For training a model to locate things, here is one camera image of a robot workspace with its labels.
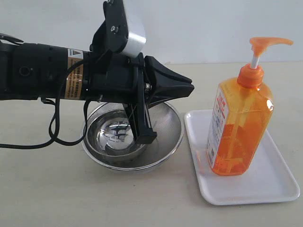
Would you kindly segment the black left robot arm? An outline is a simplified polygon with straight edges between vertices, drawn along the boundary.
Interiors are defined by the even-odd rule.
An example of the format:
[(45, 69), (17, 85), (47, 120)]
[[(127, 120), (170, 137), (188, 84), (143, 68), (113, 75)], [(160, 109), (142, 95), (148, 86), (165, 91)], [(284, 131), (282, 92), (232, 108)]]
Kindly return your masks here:
[(49, 125), (50, 142), (65, 146), (78, 144), (59, 139), (60, 101), (122, 104), (134, 141), (151, 144), (157, 134), (152, 129), (149, 109), (163, 102), (188, 97), (192, 80), (161, 65), (151, 56), (130, 58), (111, 51), (80, 51), (46, 44), (24, 43), (0, 36), (1, 100), (36, 100), (54, 105)]

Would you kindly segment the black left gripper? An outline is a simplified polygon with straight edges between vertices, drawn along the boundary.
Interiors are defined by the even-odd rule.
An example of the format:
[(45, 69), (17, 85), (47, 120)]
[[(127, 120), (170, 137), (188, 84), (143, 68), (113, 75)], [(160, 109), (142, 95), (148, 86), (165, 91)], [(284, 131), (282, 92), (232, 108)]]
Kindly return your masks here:
[[(177, 82), (157, 83), (152, 87), (148, 104), (188, 97), (194, 90), (192, 79), (182, 76), (152, 56), (145, 56), (145, 69), (149, 78), (159, 73)], [(122, 104), (131, 126), (136, 144), (151, 144), (157, 137), (152, 129), (145, 97), (143, 55), (129, 58), (105, 53), (85, 64), (83, 98), (92, 101)]]

